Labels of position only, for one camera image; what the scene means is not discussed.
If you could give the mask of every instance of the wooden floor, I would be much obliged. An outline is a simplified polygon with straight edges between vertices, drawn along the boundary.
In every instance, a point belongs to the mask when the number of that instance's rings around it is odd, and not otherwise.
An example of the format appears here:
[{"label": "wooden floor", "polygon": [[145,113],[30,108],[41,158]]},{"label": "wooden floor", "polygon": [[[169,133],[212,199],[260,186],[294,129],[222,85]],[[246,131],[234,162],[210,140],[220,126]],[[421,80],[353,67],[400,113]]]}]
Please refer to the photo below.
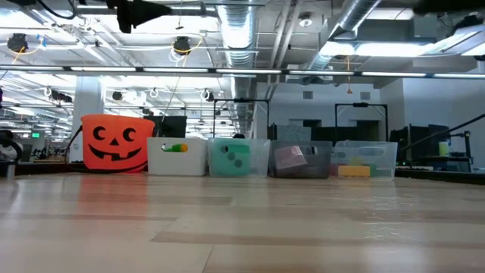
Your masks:
[{"label": "wooden floor", "polygon": [[142,174],[0,180],[0,272],[485,272],[485,187]]}]

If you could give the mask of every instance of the person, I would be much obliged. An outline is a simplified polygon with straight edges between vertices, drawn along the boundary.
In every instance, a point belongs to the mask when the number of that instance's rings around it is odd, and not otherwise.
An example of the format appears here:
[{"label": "person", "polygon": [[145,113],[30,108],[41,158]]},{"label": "person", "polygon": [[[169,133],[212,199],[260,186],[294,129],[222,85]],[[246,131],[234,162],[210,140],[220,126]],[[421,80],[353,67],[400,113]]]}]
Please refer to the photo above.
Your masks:
[{"label": "person", "polygon": [[[10,130],[0,130],[0,139],[14,140],[14,134]],[[23,146],[20,143],[16,144],[23,150]],[[15,160],[17,157],[17,151],[12,145],[3,143],[0,145],[0,160]]]},{"label": "person", "polygon": [[243,138],[243,139],[245,139],[246,137],[242,133],[237,133],[233,136],[233,138]]}]

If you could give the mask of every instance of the green object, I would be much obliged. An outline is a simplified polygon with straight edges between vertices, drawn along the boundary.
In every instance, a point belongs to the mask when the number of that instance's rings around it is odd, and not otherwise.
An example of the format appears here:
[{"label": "green object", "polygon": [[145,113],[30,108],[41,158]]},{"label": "green object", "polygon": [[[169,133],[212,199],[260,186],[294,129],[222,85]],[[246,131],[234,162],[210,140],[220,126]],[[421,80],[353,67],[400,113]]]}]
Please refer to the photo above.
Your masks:
[{"label": "green object", "polygon": [[440,142],[438,145],[439,145],[439,148],[440,148],[440,156],[448,156],[448,154],[449,154],[448,142],[443,141],[443,142]]},{"label": "green object", "polygon": [[377,166],[375,164],[369,164],[368,166],[371,168],[371,177],[378,176],[379,171],[377,170]]},{"label": "green object", "polygon": [[164,149],[165,152],[187,152],[189,147],[185,143],[174,144],[168,149]]},{"label": "green object", "polygon": [[249,175],[250,140],[216,139],[212,145],[211,155],[211,172],[214,175]]}]

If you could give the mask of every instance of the orange pumpkin bucket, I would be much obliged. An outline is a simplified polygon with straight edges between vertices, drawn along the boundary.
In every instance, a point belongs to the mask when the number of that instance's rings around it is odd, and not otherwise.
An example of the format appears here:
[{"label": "orange pumpkin bucket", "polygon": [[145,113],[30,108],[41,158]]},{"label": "orange pumpkin bucket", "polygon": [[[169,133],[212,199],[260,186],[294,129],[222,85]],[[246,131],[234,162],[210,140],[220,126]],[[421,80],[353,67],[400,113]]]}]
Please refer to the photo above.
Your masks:
[{"label": "orange pumpkin bucket", "polygon": [[153,134],[153,121],[116,115],[85,115],[81,121],[83,160],[88,169],[132,168],[130,172],[135,172],[145,167],[146,139]]}]

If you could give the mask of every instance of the white plastic bin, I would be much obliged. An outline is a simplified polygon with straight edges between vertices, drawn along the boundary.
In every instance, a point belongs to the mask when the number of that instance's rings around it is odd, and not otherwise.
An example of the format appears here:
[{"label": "white plastic bin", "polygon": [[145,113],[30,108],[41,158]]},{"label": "white plastic bin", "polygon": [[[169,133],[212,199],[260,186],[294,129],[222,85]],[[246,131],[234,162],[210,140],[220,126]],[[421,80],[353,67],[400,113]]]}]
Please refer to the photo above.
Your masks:
[{"label": "white plastic bin", "polygon": [[336,143],[330,175],[339,176],[339,166],[368,166],[370,178],[394,179],[397,143],[374,141],[339,141]]},{"label": "white plastic bin", "polygon": [[209,139],[211,176],[266,177],[270,144],[270,140]]},{"label": "white plastic bin", "polygon": [[[186,152],[171,151],[186,145]],[[149,174],[203,176],[207,164],[207,140],[149,137]]]}]

